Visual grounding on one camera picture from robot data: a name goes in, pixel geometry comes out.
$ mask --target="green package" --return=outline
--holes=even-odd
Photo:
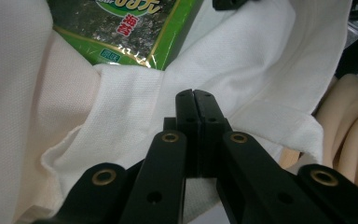
[[[56,30],[92,64],[163,70],[177,55],[200,0],[48,0]]]

